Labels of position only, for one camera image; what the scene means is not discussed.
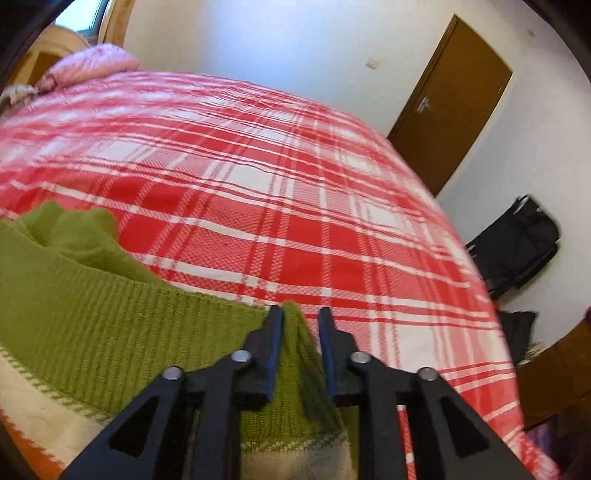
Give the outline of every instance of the metal rivet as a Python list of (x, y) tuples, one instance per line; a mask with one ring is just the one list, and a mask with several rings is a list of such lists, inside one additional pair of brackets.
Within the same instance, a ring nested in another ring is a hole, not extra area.
[(366, 364), (371, 360), (371, 357), (365, 352), (353, 352), (351, 354), (351, 361), (356, 364)]
[(420, 368), (417, 373), (419, 377), (421, 377), (423, 380), (427, 380), (428, 382), (432, 382), (439, 376), (437, 370), (431, 367)]
[(236, 350), (230, 355), (232, 360), (238, 363), (248, 362), (251, 359), (251, 353), (248, 350)]
[(168, 367), (162, 372), (166, 380), (178, 380), (183, 376), (183, 371), (179, 367)]

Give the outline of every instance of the brown door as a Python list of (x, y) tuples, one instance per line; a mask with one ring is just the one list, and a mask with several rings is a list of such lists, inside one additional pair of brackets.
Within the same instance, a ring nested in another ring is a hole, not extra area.
[(437, 194), (495, 109), (511, 71), (454, 17), (388, 139)]

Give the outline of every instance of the white wall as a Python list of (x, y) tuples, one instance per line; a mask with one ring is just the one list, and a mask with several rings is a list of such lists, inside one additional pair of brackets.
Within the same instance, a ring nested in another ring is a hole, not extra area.
[(518, 67), (535, 17), (521, 0), (137, 0), (125, 48), (143, 68), (249, 80), (387, 134), (454, 13)]
[(124, 47), (145, 70), (199, 72), (205, 29), (201, 0), (136, 0)]
[(591, 83), (550, 27), (534, 41), (502, 111), (438, 201), (464, 241), (524, 193), (557, 218), (561, 250), (506, 305), (539, 311), (534, 339), (552, 344), (591, 305)]

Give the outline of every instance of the black backpack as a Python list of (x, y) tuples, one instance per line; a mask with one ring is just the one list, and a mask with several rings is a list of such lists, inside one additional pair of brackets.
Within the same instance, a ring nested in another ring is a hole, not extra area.
[(466, 248), (496, 300), (535, 277), (558, 252), (559, 239), (556, 222), (525, 195)]

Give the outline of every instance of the green knitted blanket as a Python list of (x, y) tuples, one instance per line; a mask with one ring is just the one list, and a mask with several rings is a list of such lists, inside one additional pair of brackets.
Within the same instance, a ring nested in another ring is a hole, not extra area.
[[(243, 413), (247, 450), (342, 437), (306, 321), (283, 305), (273, 402)], [(107, 210), (49, 201), (0, 221), (0, 345), (66, 399), (115, 415), (163, 368), (214, 364), (259, 328), (259, 307), (172, 287), (117, 243)]]

